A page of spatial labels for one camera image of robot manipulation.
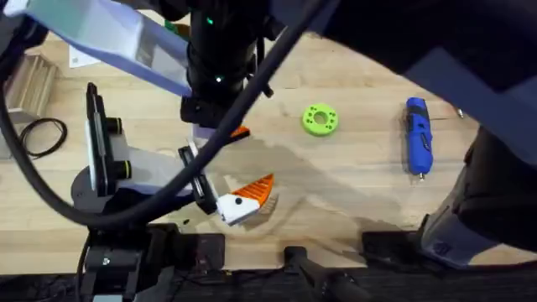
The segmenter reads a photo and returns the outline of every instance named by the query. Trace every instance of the blue cordless tool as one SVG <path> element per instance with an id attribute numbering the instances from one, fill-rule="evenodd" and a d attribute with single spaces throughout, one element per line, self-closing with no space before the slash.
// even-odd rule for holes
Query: blue cordless tool
<path id="1" fill-rule="evenodd" d="M 421 180 L 429 173 L 433 165 L 429 112 L 425 100 L 411 97 L 406 102 L 407 142 L 409 144 L 409 170 L 419 175 Z"/>

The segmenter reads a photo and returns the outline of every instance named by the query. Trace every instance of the wooden workbench surface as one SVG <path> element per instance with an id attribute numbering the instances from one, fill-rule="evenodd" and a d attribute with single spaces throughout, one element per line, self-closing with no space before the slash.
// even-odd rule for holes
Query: wooden workbench surface
<path id="1" fill-rule="evenodd" d="M 68 46 L 52 37 L 39 49 L 57 64 L 47 115 L 67 124 L 58 152 L 34 164 L 63 198 L 87 165 L 85 90 L 97 84 L 107 115 L 121 117 L 134 147 L 175 155 L 190 125 L 180 120 L 180 98 L 109 65 L 68 67 Z M 185 232 L 223 232 L 227 268 L 273 268 L 287 245 L 303 245 L 327 266 L 363 265 L 360 233 L 414 230 L 451 190 L 477 125 L 461 120 L 446 102 L 329 40 L 306 35 L 271 80 L 274 97 L 261 97 L 246 118 L 251 138 L 226 147 L 208 169 L 220 188 L 236 189 L 275 174 L 270 207 L 242 226 L 225 226 L 190 205 L 160 221 Z M 427 100 L 433 119 L 434 168 L 419 183 L 405 172 L 404 103 Z M 302 112 L 324 102 L 340 125 L 315 138 L 300 125 Z M 57 138 L 53 126 L 33 135 L 30 148 Z M 86 229 L 53 212 L 11 161 L 0 163 L 0 274 L 72 272 Z M 534 255 L 509 247 L 484 253 L 475 263 L 517 263 Z"/>

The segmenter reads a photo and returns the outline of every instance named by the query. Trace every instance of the green gear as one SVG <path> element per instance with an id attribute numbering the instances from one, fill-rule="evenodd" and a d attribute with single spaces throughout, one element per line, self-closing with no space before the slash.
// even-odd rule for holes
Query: green gear
<path id="1" fill-rule="evenodd" d="M 337 124 L 336 111 L 326 104 L 311 105 L 305 109 L 302 115 L 302 126 L 304 126 L 305 131 L 315 136 L 326 136 L 333 133 Z"/>

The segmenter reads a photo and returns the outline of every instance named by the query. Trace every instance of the black cable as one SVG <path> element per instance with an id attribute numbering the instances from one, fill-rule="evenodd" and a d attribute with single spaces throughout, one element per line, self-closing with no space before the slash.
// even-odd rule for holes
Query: black cable
<path id="1" fill-rule="evenodd" d="M 4 104 L 4 106 L 0 106 L 0 128 L 3 136 L 26 180 L 34 187 L 44 202 L 63 217 L 92 228 L 120 227 L 129 223 L 152 221 L 162 215 L 162 211 L 159 210 L 162 209 L 163 202 L 170 200 L 179 190 L 188 185 L 194 175 L 198 174 L 216 156 L 218 151 L 227 144 L 232 132 L 241 125 L 242 119 L 257 100 L 263 88 L 325 4 L 326 0 L 311 0 L 305 5 L 302 15 L 297 18 L 295 24 L 289 26 L 282 33 L 278 42 L 263 60 L 259 71 L 248 82 L 244 91 L 233 103 L 226 116 L 222 119 L 220 126 L 211 136 L 209 142 L 200 150 L 198 156 L 155 195 L 125 211 L 97 215 L 80 211 L 70 203 L 62 200 L 39 176 L 38 171 L 25 154 L 24 148 L 18 140 L 18 136 L 9 119 L 3 93 L 0 93 L 2 98 L 0 101 Z M 169 207 L 168 212 L 173 210 L 172 204 L 166 206 Z"/>
<path id="2" fill-rule="evenodd" d="M 265 38 L 263 36 L 259 36 L 256 40 L 255 47 L 257 49 L 257 63 L 258 66 L 261 66 L 263 60 L 265 60 Z"/>
<path id="3" fill-rule="evenodd" d="M 26 139 L 28 138 L 32 130 L 34 130 L 39 125 L 42 125 L 47 122 L 52 122 L 58 128 L 58 130 L 60 130 L 60 138 L 58 138 L 58 141 L 54 145 L 52 145 L 52 147 L 46 149 L 45 151 L 37 152 L 37 153 L 30 151 L 26 144 Z M 61 120 L 57 118 L 52 118 L 52 117 L 43 117 L 43 118 L 37 119 L 31 122 L 30 124 L 28 124 L 28 126 L 26 126 L 23 129 L 23 131 L 20 133 L 20 140 L 22 141 L 23 147 L 26 150 L 26 154 L 30 156 L 34 156 L 34 159 L 39 159 L 46 155 L 52 154 L 54 151 L 58 150 L 61 147 L 61 145 L 65 142 L 66 139 L 67 139 L 67 126 Z"/>
<path id="4" fill-rule="evenodd" d="M 82 248 L 81 256 L 78 258 L 78 264 L 76 265 L 76 274 L 75 274 L 75 301 L 81 302 L 81 281 L 82 281 L 82 270 L 84 269 L 84 261 L 86 260 L 87 250 L 90 247 L 90 235 L 86 237 L 84 242 L 84 247 Z"/>

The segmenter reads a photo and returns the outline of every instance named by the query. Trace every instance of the black rubber band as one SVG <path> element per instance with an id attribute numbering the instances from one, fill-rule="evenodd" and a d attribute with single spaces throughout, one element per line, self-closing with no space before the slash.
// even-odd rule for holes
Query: black rubber band
<path id="1" fill-rule="evenodd" d="M 34 130 L 34 128 L 47 122 L 52 122 L 60 130 L 60 133 L 61 133 L 60 138 L 58 138 L 58 141 L 54 145 L 52 145 L 52 147 L 46 149 L 45 151 L 34 153 L 28 149 L 28 146 L 26 146 L 26 139 L 28 138 L 32 130 Z M 26 151 L 26 154 L 30 156 L 34 156 L 34 159 L 39 159 L 46 155 L 52 154 L 54 151 L 56 151 L 57 149 L 61 147 L 61 145 L 65 142 L 66 139 L 67 139 L 67 126 L 61 120 L 57 118 L 52 118 L 52 117 L 43 117 L 43 118 L 37 119 L 31 122 L 28 126 L 26 126 L 23 129 L 23 131 L 20 133 L 20 141 L 22 142 L 24 146 L 24 150 Z"/>

